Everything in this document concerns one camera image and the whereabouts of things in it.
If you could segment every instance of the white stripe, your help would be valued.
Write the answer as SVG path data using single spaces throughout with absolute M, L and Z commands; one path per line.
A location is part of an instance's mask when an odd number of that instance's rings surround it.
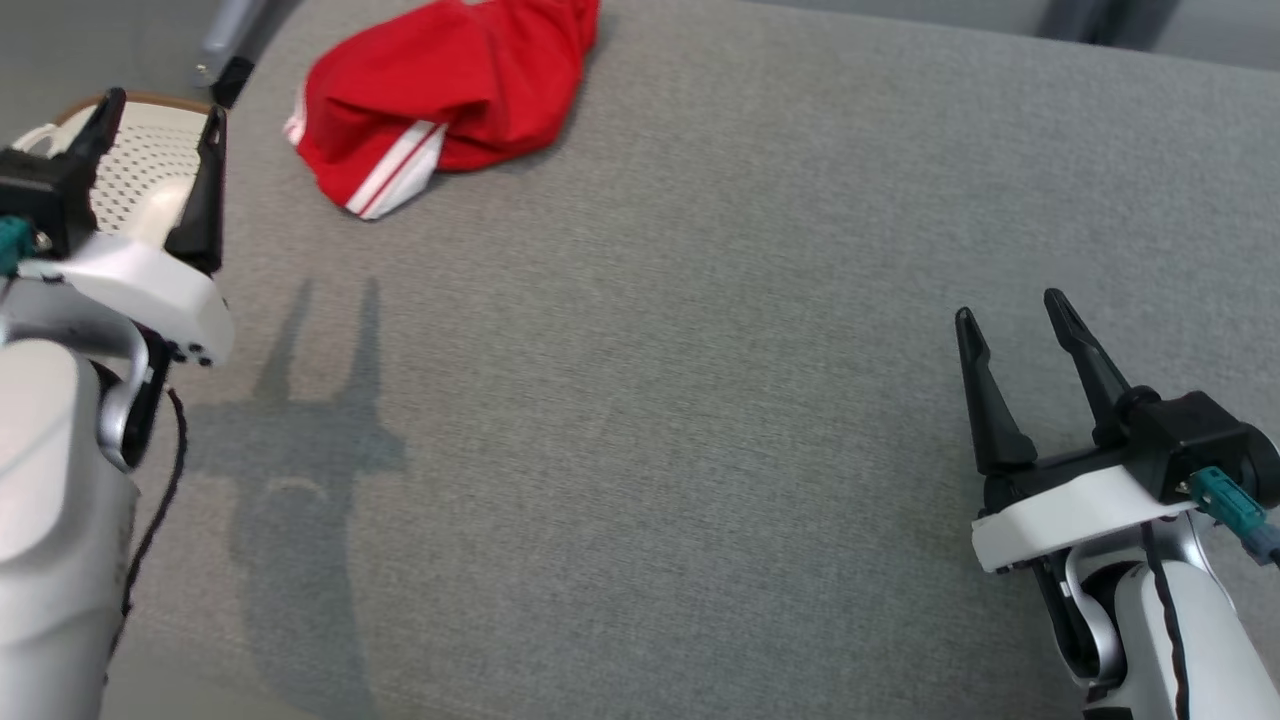
M 302 136 L 307 132 L 307 99 L 306 86 L 298 86 L 298 95 L 293 99 L 293 114 L 284 123 L 284 137 L 294 147 L 302 142 Z
M 360 214 L 369 205 L 369 201 L 374 199 L 374 195 L 383 188 L 383 183 L 392 177 L 396 168 L 408 158 L 408 154 L 417 147 L 419 141 L 426 137 L 426 133 L 435 127 L 426 120 L 417 120 L 411 124 L 408 129 L 401 133 L 399 138 L 392 145 L 390 150 L 383 155 L 383 159 L 374 165 L 374 169 L 365 178 L 365 182 L 360 183 L 356 193 L 347 200 L 347 210 Z
M 436 163 L 440 161 L 440 150 L 444 147 L 444 132 L 448 126 L 440 126 L 431 137 L 417 149 L 416 152 L 404 163 L 401 172 L 392 178 L 392 182 L 387 186 L 380 196 L 374 201 L 369 210 L 360 218 L 364 220 L 376 220 L 387 213 L 390 213 L 396 208 L 404 204 L 406 200 L 413 197 L 426 187 L 428 181 L 431 179 L 431 174 L 435 172 Z

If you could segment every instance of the black cable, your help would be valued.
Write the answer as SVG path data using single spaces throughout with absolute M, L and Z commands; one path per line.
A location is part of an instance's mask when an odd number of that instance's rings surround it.
M 173 402 L 173 413 L 178 418 L 178 450 L 174 452 L 169 484 L 164 488 L 164 496 L 160 497 L 160 505 L 156 506 L 156 512 L 151 516 L 147 530 L 142 533 L 142 542 L 138 543 L 138 550 L 133 553 L 133 560 L 129 562 L 129 574 L 124 577 L 120 629 L 115 632 L 115 638 L 111 641 L 111 655 L 115 655 L 115 647 L 120 644 L 120 637 L 124 635 L 124 624 L 129 619 L 129 611 L 133 610 L 133 584 L 138 580 L 138 573 L 142 570 L 142 560 L 147 556 L 147 551 L 151 550 L 151 543 L 155 541 L 156 533 L 160 532 L 160 525 L 169 512 L 169 506 L 173 505 L 173 498 L 178 495 L 178 478 L 182 478 L 182 471 L 187 464 L 187 416 L 182 411 L 182 401 L 178 400 L 178 393 L 173 388 L 169 388 L 168 395 L 169 401 Z
M 1187 687 L 1187 648 L 1183 646 L 1183 633 L 1178 629 L 1178 610 L 1174 609 L 1174 594 L 1169 591 L 1169 575 L 1165 574 L 1165 565 L 1156 555 L 1156 533 L 1151 523 L 1142 524 L 1142 546 L 1147 551 L 1147 566 L 1151 568 L 1156 579 L 1156 596 L 1160 605 L 1165 607 L 1165 630 L 1169 633 L 1169 642 L 1174 646 L 1174 682 L 1178 683 L 1178 694 L 1174 698 L 1174 714 L 1178 720 L 1190 720 L 1190 689 Z

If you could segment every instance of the white basket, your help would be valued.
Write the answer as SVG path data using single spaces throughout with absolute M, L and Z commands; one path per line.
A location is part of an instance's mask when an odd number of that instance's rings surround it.
M 45 155 L 67 150 L 93 113 L 96 99 L 61 123 L 41 126 L 14 142 L 31 152 L 41 142 Z M 90 204 L 99 229 L 157 247 L 182 217 L 191 183 L 200 169 L 196 145 L 205 127 L 200 104 L 131 94 L 115 145 L 97 167 Z

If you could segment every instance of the folded red clothing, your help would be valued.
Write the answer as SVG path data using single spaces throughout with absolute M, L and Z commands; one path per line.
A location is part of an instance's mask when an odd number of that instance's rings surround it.
M 599 0 L 436 0 L 325 54 L 284 135 L 320 190 L 364 219 L 556 141 Z

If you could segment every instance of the perforated plastic basket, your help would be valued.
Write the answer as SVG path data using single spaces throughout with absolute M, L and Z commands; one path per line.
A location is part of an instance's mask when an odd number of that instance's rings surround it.
M 67 149 L 93 113 L 93 97 L 14 142 L 27 152 L 54 155 Z M 90 192 L 99 229 L 163 246 L 182 215 L 200 169 L 196 143 L 209 105 L 129 92 L 115 145 L 97 168 Z

